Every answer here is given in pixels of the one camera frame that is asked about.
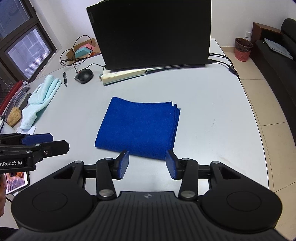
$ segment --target black laptop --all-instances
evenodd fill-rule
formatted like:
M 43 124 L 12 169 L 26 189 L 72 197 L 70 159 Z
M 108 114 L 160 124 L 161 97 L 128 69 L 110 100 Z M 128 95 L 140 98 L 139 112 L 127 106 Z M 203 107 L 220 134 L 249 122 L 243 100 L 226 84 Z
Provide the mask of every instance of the black laptop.
M 211 0 L 105 0 L 87 12 L 109 70 L 207 63 Z

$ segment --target sofa armrest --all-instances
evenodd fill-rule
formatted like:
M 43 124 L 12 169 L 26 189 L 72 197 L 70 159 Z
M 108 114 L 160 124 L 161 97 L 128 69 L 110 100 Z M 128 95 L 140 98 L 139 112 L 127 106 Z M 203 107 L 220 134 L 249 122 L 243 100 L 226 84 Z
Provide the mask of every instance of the sofa armrest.
M 273 28 L 260 23 L 253 23 L 251 43 L 255 44 L 257 40 L 269 39 L 281 44 L 282 32 L 280 29 Z

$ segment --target black pen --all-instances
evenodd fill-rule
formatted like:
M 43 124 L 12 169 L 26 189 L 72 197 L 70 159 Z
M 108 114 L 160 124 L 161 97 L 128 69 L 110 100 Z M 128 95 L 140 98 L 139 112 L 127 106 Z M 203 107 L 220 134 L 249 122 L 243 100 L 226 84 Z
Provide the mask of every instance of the black pen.
M 65 86 L 67 86 L 67 75 L 66 75 L 66 72 L 63 73 L 63 77 L 64 77 L 64 84 L 65 84 Z

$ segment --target logo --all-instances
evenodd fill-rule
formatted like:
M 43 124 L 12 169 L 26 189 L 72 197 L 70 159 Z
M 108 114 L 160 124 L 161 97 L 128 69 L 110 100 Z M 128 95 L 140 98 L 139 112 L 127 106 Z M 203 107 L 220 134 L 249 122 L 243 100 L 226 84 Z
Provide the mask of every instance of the logo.
M 18 162 L 16 162 L 16 161 L 13 161 L 13 162 L 3 161 L 3 162 L 0 162 L 0 167 L 2 167 L 2 166 L 16 166 L 16 165 L 22 165 L 22 161 L 18 161 Z
M 92 15 L 92 12 L 89 12 L 89 20 L 91 23 L 94 23 L 94 17 Z
M 149 198 L 151 198 L 153 196 L 150 193 L 147 193 L 147 194 L 144 195 L 144 197 L 147 198 L 147 199 L 149 199 Z

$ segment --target black mouse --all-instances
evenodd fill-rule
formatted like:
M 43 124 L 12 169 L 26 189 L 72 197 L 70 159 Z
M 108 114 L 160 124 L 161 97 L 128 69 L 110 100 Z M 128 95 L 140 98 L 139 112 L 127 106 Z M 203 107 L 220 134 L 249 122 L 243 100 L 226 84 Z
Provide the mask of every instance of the black mouse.
M 77 80 L 81 84 L 85 84 L 93 78 L 94 74 L 90 69 L 83 69 L 78 72 L 75 76 L 75 80 Z

